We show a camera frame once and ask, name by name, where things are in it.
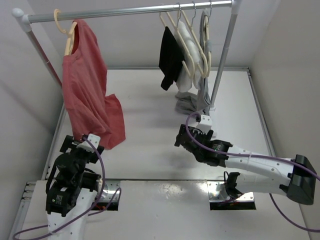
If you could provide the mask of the peach plastic hanger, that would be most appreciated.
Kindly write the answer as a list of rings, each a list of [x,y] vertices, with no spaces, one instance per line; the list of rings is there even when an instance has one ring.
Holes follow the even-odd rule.
[[[64,56],[69,56],[73,52],[73,47],[74,47],[74,43],[75,43],[75,30],[76,30],[77,22],[73,21],[69,30],[63,29],[58,21],[58,14],[59,13],[61,13],[61,11],[59,9],[54,10],[54,12],[53,12],[54,22],[55,22],[55,25],[58,28],[58,30],[62,34],[65,34],[67,36],[65,50],[64,50]]]

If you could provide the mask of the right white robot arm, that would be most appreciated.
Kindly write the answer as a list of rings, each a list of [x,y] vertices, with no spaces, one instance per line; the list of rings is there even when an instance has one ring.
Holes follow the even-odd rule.
[[[192,153],[199,163],[235,169],[224,181],[224,191],[232,199],[248,192],[277,194],[302,205],[313,205],[316,170],[303,155],[272,158],[249,152],[230,142],[212,139],[213,131],[181,124],[175,146]]]

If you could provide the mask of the red t shirt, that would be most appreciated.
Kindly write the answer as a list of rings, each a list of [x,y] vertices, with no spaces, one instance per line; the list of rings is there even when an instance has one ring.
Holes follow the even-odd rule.
[[[63,57],[62,92],[73,137],[100,137],[100,145],[111,150],[126,139],[125,121],[120,101],[107,95],[107,66],[98,40],[83,19],[75,19],[74,46]]]

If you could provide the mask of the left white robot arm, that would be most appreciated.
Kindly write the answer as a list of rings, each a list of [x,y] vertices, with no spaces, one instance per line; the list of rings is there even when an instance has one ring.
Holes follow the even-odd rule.
[[[61,154],[53,163],[46,183],[46,215],[49,240],[82,240],[89,212],[99,202],[105,180],[103,174],[87,169],[101,162],[104,147],[94,134],[81,141],[65,137]]]

